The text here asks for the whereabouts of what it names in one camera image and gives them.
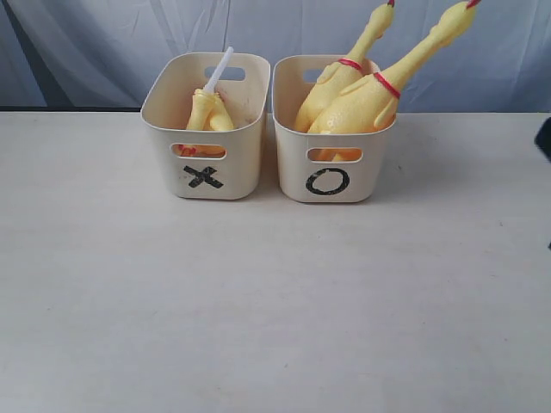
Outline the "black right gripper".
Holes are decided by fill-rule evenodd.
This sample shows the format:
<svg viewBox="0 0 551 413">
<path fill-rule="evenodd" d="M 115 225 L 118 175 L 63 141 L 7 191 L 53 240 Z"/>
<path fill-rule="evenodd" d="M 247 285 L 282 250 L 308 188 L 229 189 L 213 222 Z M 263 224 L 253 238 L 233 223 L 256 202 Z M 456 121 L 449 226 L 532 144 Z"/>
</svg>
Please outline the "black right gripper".
<svg viewBox="0 0 551 413">
<path fill-rule="evenodd" d="M 539 128 L 534 144 L 542 155 L 551 162 L 551 118 L 548 117 Z"/>
</svg>

